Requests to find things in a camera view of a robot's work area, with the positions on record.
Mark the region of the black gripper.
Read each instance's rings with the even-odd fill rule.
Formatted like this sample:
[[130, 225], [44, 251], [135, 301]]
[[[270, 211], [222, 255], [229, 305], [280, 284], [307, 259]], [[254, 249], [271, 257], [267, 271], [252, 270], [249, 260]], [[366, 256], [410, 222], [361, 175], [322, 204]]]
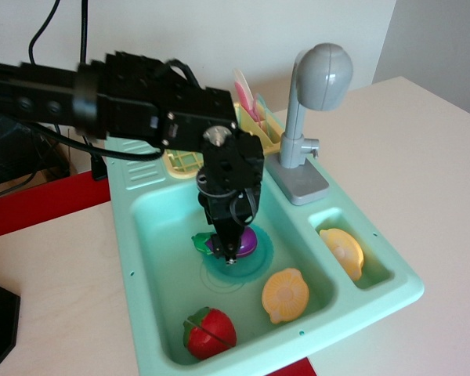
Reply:
[[197, 173], [198, 200], [208, 223], [213, 255], [237, 263], [242, 234], [259, 210], [264, 153], [258, 136], [220, 125], [201, 141], [204, 165]]

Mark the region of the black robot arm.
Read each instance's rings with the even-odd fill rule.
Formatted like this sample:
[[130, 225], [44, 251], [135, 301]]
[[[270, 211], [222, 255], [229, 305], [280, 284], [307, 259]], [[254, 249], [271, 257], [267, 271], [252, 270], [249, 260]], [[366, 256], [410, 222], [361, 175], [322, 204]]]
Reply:
[[214, 255], [234, 264], [245, 228], [255, 218], [264, 154], [244, 131], [229, 92], [201, 87], [179, 60], [161, 62], [124, 52], [62, 70], [0, 63], [0, 114], [68, 143], [50, 125], [73, 127], [93, 139], [140, 140], [153, 161], [166, 150], [196, 152], [198, 200], [214, 226]]

